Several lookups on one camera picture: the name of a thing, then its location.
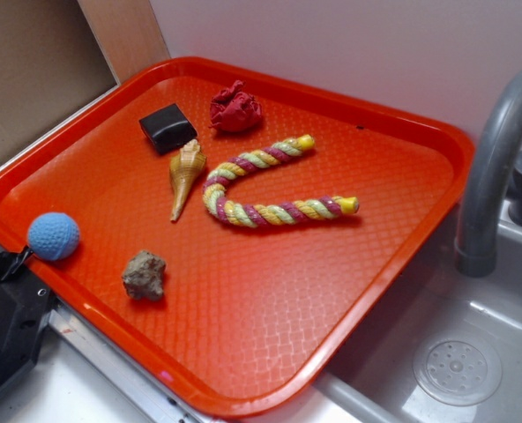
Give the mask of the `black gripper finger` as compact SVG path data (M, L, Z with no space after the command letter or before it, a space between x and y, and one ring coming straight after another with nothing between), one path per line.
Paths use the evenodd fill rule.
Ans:
M9 282L24 270L26 260L34 252L25 246L20 252L0 252L0 282Z

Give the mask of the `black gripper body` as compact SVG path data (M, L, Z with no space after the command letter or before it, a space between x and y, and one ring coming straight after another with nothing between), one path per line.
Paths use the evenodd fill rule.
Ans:
M0 397L37 364L55 296L30 270L0 282Z

